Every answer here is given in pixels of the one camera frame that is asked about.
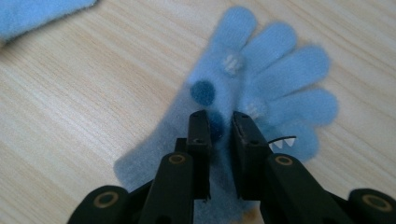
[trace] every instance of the blue cloth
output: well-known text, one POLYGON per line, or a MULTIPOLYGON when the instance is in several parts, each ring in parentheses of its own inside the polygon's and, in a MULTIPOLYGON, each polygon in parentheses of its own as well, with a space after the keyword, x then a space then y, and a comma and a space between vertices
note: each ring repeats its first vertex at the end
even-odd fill
POLYGON ((0 42, 59 19, 78 9, 90 7, 96 0, 1 0, 0 42))
POLYGON ((161 157, 174 150, 178 137, 187 136, 189 115, 201 109, 209 112, 215 143, 212 199, 195 202, 194 223, 230 223, 253 205, 237 199, 234 189, 228 146, 233 111, 253 117, 273 151, 303 161, 315 156, 315 128, 331 123, 337 113, 335 97, 315 87, 327 76, 330 60, 319 46, 296 48, 297 37, 284 22, 273 22, 250 39, 255 28, 246 8, 224 14, 158 127, 117 160, 115 173, 125 188, 154 178, 161 157))

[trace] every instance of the wooden table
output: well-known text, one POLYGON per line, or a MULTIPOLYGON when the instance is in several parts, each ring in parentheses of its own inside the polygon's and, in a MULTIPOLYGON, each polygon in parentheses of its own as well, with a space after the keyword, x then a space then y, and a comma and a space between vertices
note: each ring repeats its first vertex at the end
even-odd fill
MULTIPOLYGON (((396 3, 101 1, 0 49, 0 222, 65 223, 113 163, 161 120, 221 14, 242 5, 325 48, 339 100, 305 165, 344 198, 396 198, 396 3)), ((257 213, 248 222, 261 223, 257 213)))

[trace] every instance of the wood grain surface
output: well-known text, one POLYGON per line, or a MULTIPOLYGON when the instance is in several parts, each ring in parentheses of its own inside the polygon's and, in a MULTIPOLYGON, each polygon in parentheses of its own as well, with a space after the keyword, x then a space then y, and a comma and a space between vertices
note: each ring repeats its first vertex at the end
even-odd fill
POLYGON ((332 58, 320 85, 340 112, 305 164, 319 183, 396 198, 394 1, 102 0, 0 49, 0 222, 65 223, 91 190, 119 185, 114 161, 155 129, 233 5, 332 58))

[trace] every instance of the white triangular teeth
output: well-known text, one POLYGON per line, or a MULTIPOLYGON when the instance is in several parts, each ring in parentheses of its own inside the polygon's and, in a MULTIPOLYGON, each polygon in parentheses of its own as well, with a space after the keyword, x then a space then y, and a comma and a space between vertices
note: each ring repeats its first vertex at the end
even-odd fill
POLYGON ((289 147, 292 147, 294 145, 295 140, 296 140, 295 138, 277 140, 273 143, 270 143, 269 147, 271 148, 271 150, 274 150, 274 145, 275 145, 277 148, 281 149, 283 148, 283 142, 285 142, 289 147))

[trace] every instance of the round joint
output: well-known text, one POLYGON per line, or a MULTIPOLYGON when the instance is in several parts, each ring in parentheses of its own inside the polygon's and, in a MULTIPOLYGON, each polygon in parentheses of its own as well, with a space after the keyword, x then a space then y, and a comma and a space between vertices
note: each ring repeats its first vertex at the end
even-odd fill
POLYGON ((184 161, 186 161, 186 158, 182 155, 173 155, 169 157, 169 162, 171 162, 172 164, 181 164, 184 161))
POLYGON ((383 198, 375 196, 373 194, 365 194, 361 199, 371 207, 381 212, 391 212, 393 210, 392 205, 383 198))
POLYGON ((119 200, 119 194, 114 191, 107 191, 96 196, 93 205, 98 208, 107 208, 119 200))
POLYGON ((275 157, 275 161, 281 165, 292 165, 293 160, 286 156, 277 156, 275 157))

